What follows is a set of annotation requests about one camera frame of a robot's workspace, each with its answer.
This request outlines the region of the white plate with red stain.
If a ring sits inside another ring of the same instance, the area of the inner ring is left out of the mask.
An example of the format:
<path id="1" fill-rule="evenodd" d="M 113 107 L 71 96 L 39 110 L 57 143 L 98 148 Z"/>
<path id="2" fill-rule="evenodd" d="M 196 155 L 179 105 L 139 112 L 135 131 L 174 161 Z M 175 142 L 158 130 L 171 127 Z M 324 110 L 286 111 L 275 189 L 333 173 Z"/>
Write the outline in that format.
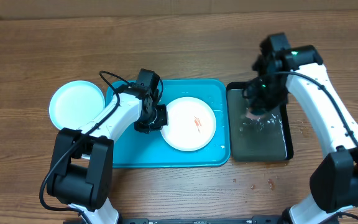
<path id="1" fill-rule="evenodd" d="M 205 147 L 216 132 L 216 117 L 204 101 L 181 97 L 167 105 L 168 123 L 161 130 L 165 142 L 185 152 Z"/>

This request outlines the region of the light blue plate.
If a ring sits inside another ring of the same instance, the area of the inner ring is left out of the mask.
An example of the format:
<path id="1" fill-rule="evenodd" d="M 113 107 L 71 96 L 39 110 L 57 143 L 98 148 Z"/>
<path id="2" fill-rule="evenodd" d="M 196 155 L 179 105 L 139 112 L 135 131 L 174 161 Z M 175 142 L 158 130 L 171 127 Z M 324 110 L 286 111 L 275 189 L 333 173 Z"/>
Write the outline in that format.
<path id="1" fill-rule="evenodd" d="M 77 80 L 64 84 L 52 96 L 49 116 L 57 129 L 77 129 L 102 112 L 105 99 L 93 83 Z"/>

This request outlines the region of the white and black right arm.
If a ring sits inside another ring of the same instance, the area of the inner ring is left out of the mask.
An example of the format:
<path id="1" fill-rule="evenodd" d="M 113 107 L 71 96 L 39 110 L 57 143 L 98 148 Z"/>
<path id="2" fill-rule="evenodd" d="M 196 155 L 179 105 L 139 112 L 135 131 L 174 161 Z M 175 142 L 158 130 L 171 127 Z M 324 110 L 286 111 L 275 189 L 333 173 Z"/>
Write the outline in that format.
<path id="1" fill-rule="evenodd" d="M 252 66 L 259 76 L 244 90 L 247 117 L 261 118 L 292 94 L 308 117 L 324 156 L 310 177 L 309 196 L 286 209 L 279 222 L 333 222 L 358 207 L 358 124 L 312 45 L 262 44 L 260 48 Z"/>

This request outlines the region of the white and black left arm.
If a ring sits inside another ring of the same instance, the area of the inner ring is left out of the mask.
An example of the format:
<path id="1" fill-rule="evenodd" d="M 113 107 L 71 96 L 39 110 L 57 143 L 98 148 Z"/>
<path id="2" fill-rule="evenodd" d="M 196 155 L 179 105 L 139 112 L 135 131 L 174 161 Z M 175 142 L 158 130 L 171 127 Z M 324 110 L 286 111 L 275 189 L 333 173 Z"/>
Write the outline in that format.
<path id="1" fill-rule="evenodd" d="M 84 223 L 118 223 L 109 201 L 114 144 L 131 125 L 140 133 L 167 125 L 167 110 L 159 103 L 163 86 L 129 83 L 113 90 L 110 104 L 80 129 L 63 128 L 55 140 L 50 170 L 40 188 L 58 199 L 61 211 L 76 212 Z"/>

